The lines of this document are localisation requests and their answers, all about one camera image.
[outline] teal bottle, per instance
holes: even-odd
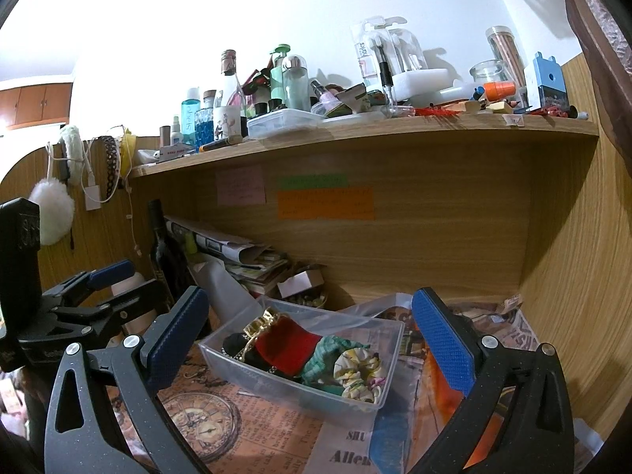
[[[285,89],[283,87],[283,59],[288,55],[290,51],[290,45],[280,44],[277,46],[272,52],[278,53],[274,59],[274,67],[270,70],[270,99],[271,100],[281,100],[282,103],[285,103]]]
[[[195,112],[200,110],[200,88],[192,87],[182,102],[182,142],[195,147]]]

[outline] plastic storage box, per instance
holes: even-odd
[[[267,297],[259,298],[258,302],[260,307],[254,305],[247,307],[217,331],[200,341],[201,352],[214,375],[268,401],[290,406],[327,422],[349,426],[354,419],[366,422],[366,419],[375,417],[377,411],[383,407],[391,387],[399,345],[404,332],[403,323],[301,307]],[[370,344],[373,350],[379,352],[380,359],[388,370],[380,402],[378,404],[363,403],[328,394],[255,369],[222,354],[224,338],[232,333],[243,331],[253,319],[263,315],[263,307],[273,307],[278,312],[289,315],[312,333],[339,335],[363,344]]]
[[[282,109],[260,115],[248,121],[248,136],[251,139],[265,139],[273,135],[312,129],[324,119],[321,115],[296,109]]]

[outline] red cloth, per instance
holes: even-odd
[[[288,376],[296,376],[314,354],[322,337],[301,328],[286,316],[262,334],[255,348],[267,363]]]

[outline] white wall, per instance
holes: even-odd
[[[525,64],[533,60],[536,52],[542,52],[545,58],[555,56],[560,65],[581,53],[568,23],[564,0],[503,1],[513,19]]]
[[[217,88],[227,48],[242,80],[286,42],[310,76],[360,82],[349,26],[375,14],[405,16],[429,65],[463,80],[491,57],[492,25],[514,30],[526,62],[538,50],[560,63],[580,51],[564,0],[20,0],[0,30],[0,86],[71,75],[71,120],[84,136],[121,123],[157,134],[186,88]]]
[[[30,126],[6,131],[0,124],[0,182],[18,161],[31,151],[39,150],[47,142],[59,140],[59,124]]]
[[[75,66],[71,121],[82,135],[121,123],[157,134],[186,88],[217,88],[228,48],[241,80],[283,42],[307,59],[310,76],[359,83],[350,25],[375,14],[406,17],[431,67],[469,80],[470,67],[492,56],[485,29],[513,26],[502,0],[486,1],[494,12],[472,12],[475,0],[87,0],[98,26]]]

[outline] green sticky note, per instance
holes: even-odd
[[[279,178],[281,191],[299,191],[302,189],[336,189],[349,186],[346,174],[300,174]]]

